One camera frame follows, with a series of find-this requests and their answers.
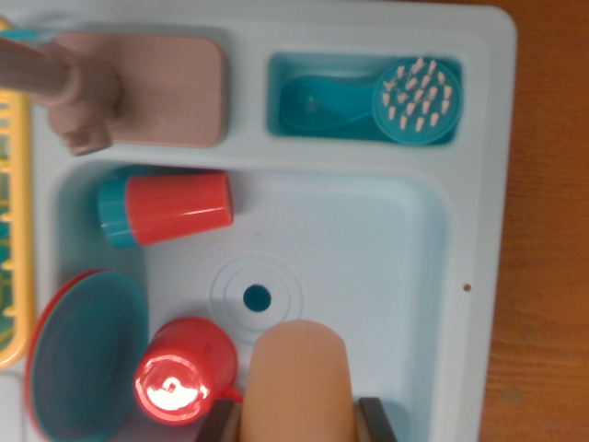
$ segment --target plastic toy sink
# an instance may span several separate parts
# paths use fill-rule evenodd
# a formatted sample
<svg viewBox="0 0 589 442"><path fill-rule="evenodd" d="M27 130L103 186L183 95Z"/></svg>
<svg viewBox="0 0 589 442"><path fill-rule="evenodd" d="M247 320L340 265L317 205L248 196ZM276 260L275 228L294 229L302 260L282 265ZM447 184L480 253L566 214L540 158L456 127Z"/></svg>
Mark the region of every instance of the plastic toy sink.
<svg viewBox="0 0 589 442"><path fill-rule="evenodd" d="M354 395L383 399L400 442L474 442L501 240L511 20L487 7L172 3L165 16L170 2L52 3L91 17L77 29L217 41L230 65L230 122L228 137L212 149L116 145L74 158L36 108L40 308L76 273L127 273L147 293L152 333L186 314L229 332L241 387L263 331L282 320L318 320L346 342ZM6 0L3 12L23 27L40 20L33 2ZM391 59L421 54L460 66L463 113L447 143L411 147L370 134L344 139L281 129L277 91L290 78L378 76ZM100 231L98 186L129 165L227 170L235 224L142 250L113 249ZM244 303L253 285L271 295L263 311ZM131 413L112 440L194 435Z"/></svg>

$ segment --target dish rack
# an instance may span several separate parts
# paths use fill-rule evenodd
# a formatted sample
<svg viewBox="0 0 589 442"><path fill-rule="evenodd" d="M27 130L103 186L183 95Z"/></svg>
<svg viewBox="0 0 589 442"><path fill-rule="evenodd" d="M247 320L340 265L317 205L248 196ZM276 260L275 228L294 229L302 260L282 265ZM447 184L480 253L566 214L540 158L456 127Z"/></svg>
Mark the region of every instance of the dish rack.
<svg viewBox="0 0 589 442"><path fill-rule="evenodd" d="M35 325L30 162L29 101L0 89L0 369L24 356Z"/></svg>

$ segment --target wooden surface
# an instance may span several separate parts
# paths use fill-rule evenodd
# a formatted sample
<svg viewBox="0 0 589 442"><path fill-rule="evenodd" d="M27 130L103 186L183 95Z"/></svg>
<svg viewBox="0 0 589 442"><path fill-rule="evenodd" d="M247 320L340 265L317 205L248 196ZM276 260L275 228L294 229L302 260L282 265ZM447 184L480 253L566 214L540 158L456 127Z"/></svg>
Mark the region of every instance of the wooden surface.
<svg viewBox="0 0 589 442"><path fill-rule="evenodd" d="M479 442L589 441L589 1L495 5L519 33Z"/></svg>

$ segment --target toy kitchen set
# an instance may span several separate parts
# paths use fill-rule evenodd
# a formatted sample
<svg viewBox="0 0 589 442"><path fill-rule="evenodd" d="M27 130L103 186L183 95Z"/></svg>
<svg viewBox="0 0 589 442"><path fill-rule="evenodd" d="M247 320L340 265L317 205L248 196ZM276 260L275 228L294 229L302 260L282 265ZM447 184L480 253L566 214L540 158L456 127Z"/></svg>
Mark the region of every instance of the toy kitchen set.
<svg viewBox="0 0 589 442"><path fill-rule="evenodd" d="M0 15L0 440L476 442L505 13Z"/></svg>

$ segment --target plastic cup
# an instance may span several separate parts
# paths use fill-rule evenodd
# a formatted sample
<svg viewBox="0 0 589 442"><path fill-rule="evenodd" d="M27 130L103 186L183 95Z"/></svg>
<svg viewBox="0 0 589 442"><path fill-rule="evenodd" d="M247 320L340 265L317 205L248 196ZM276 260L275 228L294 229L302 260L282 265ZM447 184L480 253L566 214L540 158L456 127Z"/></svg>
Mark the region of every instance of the plastic cup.
<svg viewBox="0 0 589 442"><path fill-rule="evenodd" d="M102 229L117 249L233 224L224 173L106 180L98 193L98 211Z"/></svg>
<svg viewBox="0 0 589 442"><path fill-rule="evenodd" d="M135 399L159 423L189 424L216 399L241 400L233 390L237 368L236 348L216 324L173 320L156 333L135 372Z"/></svg>

